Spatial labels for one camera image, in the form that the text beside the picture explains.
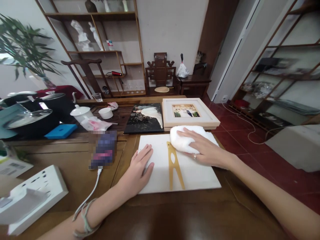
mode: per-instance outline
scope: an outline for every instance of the black painting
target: black painting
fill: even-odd
[[[135,105],[130,114],[124,133],[163,132],[160,103]]]

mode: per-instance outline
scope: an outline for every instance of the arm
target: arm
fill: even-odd
[[[195,142],[190,143],[190,147],[200,152],[196,155],[196,160],[232,171],[260,198],[277,220],[299,240],[320,239],[320,216],[318,214],[252,170],[236,155],[223,150],[193,131],[186,128],[184,131],[179,131],[178,134],[193,138]]]
[[[146,145],[139,154],[136,151],[131,159],[130,167],[119,182],[92,203],[87,214],[87,220],[92,229],[98,226],[111,212],[137,195],[147,185],[154,163],[148,166],[144,175],[142,173],[152,153],[153,149],[151,145]],[[80,213],[74,222],[72,222],[72,218],[73,216],[69,217],[39,239],[77,239],[73,235],[73,232],[77,230],[80,233],[84,233],[84,221]]]

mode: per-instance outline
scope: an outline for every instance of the power strip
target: power strip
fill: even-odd
[[[10,224],[8,235],[21,234],[68,193],[59,168],[54,165],[43,169],[41,172],[16,186],[10,191],[9,198],[19,196],[21,192],[25,191],[27,188],[32,190],[45,189],[48,198],[22,220]],[[0,215],[1,212],[6,210],[6,208],[9,208],[11,204],[13,203],[9,203],[3,208],[0,208]]]

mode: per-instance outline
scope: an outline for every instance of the white cable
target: white cable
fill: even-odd
[[[235,113],[235,112],[232,112],[232,113],[236,114],[238,118],[242,119],[243,121],[246,121],[246,122],[250,123],[250,124],[253,126],[254,131],[253,131],[253,132],[250,132],[247,137],[248,137],[248,139],[249,139],[250,142],[252,142],[252,143],[254,143],[254,144],[257,144],[257,145],[261,145],[261,144],[264,144],[264,143],[266,142],[267,136],[268,136],[268,133],[269,133],[269,132],[271,132],[271,131],[273,131],[273,130],[281,129],[281,128],[286,128],[286,127],[294,126],[294,125],[289,125],[289,126],[285,126],[285,127],[279,127],[279,128],[271,129],[271,130],[269,130],[269,131],[266,133],[266,136],[265,136],[265,139],[264,139],[264,142],[263,142],[263,143],[256,143],[256,142],[253,142],[253,141],[249,138],[249,135],[250,135],[251,133],[254,133],[254,132],[256,131],[255,126],[254,126],[251,122],[249,122],[249,121],[247,121],[247,120],[239,117],[239,115],[241,115],[240,113]]]
[[[84,200],[84,202],[81,203],[81,205],[78,207],[78,209],[77,209],[76,212],[74,213],[74,217],[73,217],[73,220],[72,220],[72,221],[74,221],[74,220],[77,218],[77,215],[78,215],[78,213],[80,212],[82,206],[87,203],[88,199],[91,197],[91,195],[93,194],[93,192],[96,190],[97,185],[98,185],[98,181],[99,181],[99,176],[100,176],[100,173],[101,173],[101,172],[102,172],[102,168],[99,168],[99,169],[98,169],[98,176],[97,176],[96,185],[94,185],[94,188],[93,188],[92,192],[91,192],[90,195],[86,198],[86,200]]]

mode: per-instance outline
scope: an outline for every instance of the hand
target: hand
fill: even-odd
[[[200,154],[196,154],[196,160],[198,162],[205,165],[229,169],[229,163],[236,158],[236,155],[223,150],[194,131],[190,131],[187,128],[184,128],[183,130],[184,132],[177,131],[177,133],[180,136],[190,137],[195,140],[195,142],[190,143],[189,146],[200,152]],[[194,156],[190,153],[186,154],[191,158]]]
[[[131,158],[128,170],[117,183],[116,186],[128,199],[137,195],[149,182],[154,163],[150,163],[144,175],[142,173],[152,153],[152,145],[148,144],[139,153],[137,150]]]

